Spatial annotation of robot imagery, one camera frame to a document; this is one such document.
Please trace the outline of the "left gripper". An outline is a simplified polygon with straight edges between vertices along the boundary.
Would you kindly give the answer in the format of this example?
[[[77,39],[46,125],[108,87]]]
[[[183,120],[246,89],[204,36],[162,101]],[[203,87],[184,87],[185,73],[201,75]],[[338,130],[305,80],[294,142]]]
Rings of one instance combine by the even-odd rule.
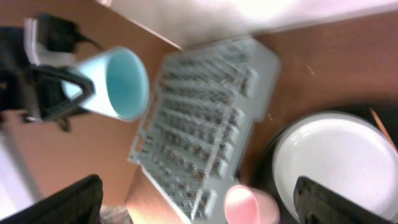
[[[64,84],[78,87],[67,96]],[[23,121],[55,121],[74,113],[94,94],[94,84],[71,67],[32,65],[21,27],[1,27],[1,112],[22,111]]]

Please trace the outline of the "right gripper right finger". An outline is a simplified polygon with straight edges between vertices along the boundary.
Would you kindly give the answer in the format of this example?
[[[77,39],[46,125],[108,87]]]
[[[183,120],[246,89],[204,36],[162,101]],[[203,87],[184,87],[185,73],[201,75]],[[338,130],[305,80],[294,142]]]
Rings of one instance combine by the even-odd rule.
[[[304,224],[394,224],[304,176],[295,184],[294,206]]]

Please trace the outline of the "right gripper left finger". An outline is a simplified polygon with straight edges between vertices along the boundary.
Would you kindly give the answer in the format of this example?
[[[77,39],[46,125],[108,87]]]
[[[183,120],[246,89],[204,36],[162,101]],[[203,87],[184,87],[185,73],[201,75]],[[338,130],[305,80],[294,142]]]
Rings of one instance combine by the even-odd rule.
[[[1,220],[2,224],[100,224],[103,181],[96,174]]]

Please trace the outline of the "light blue cup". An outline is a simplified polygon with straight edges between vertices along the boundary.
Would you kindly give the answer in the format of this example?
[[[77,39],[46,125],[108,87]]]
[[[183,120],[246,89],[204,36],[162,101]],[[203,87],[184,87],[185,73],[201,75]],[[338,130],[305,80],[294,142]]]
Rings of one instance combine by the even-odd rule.
[[[149,102],[149,77],[141,59],[115,47],[86,59],[69,72],[93,83],[94,93],[80,107],[125,122],[139,118]]]

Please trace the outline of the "pink cup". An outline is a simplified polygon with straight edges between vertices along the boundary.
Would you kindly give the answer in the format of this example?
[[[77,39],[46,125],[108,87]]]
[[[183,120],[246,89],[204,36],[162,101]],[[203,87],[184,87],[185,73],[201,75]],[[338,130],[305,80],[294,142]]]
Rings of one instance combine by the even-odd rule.
[[[280,221],[274,197],[245,185],[234,185],[227,191],[223,208],[228,224],[276,224]]]

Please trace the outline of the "grey dishwasher rack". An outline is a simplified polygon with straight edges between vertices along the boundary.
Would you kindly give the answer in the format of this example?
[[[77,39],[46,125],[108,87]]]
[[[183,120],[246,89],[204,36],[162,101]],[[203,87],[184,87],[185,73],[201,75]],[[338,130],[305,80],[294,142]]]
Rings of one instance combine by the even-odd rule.
[[[250,37],[164,58],[129,160],[139,164],[184,223],[225,223],[224,198],[262,121],[278,56]]]

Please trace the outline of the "grey plate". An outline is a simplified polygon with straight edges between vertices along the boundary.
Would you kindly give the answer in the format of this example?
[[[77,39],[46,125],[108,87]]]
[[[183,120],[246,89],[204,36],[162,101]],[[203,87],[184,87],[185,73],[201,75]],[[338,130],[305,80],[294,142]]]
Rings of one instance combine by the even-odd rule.
[[[281,201],[298,219],[294,188],[305,176],[393,222],[397,221],[397,152],[371,123],[346,113],[318,113],[287,128],[272,175]]]

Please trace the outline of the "round black tray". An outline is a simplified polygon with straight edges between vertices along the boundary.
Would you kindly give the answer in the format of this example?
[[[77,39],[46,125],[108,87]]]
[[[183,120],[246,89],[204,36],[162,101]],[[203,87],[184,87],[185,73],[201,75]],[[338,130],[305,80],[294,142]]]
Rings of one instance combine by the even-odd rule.
[[[386,128],[387,133],[390,135],[392,142],[397,143],[397,105],[394,104],[353,104],[338,106],[334,108],[328,108],[325,110],[318,110],[306,115],[303,115],[293,121],[283,125],[278,132],[276,132],[267,146],[264,148],[256,166],[249,179],[249,186],[257,190],[265,191],[273,196],[280,209],[280,223],[281,224],[298,224],[299,222],[294,218],[293,215],[287,210],[287,207],[283,204],[277,187],[275,185],[272,175],[272,159],[275,151],[275,147],[278,141],[282,138],[282,135],[288,128],[293,126],[295,123],[304,119],[308,116],[315,115],[317,113],[326,112],[337,112],[337,113],[348,113],[357,116],[361,119],[366,120],[373,126],[377,126],[376,119],[371,114],[371,110],[374,110],[379,116],[382,124]]]

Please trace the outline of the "wooden chopstick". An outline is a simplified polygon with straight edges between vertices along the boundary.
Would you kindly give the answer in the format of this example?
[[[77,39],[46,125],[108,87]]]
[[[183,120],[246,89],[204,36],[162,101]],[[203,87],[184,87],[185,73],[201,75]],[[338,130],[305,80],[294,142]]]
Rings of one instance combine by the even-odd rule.
[[[381,130],[381,132],[383,133],[383,135],[386,137],[386,139],[390,142],[390,144],[392,145],[392,147],[397,151],[396,145],[394,144],[393,140],[391,139],[389,133],[387,132],[387,129],[385,128],[385,126],[383,125],[380,117],[378,116],[378,114],[372,109],[369,109],[378,128]]]

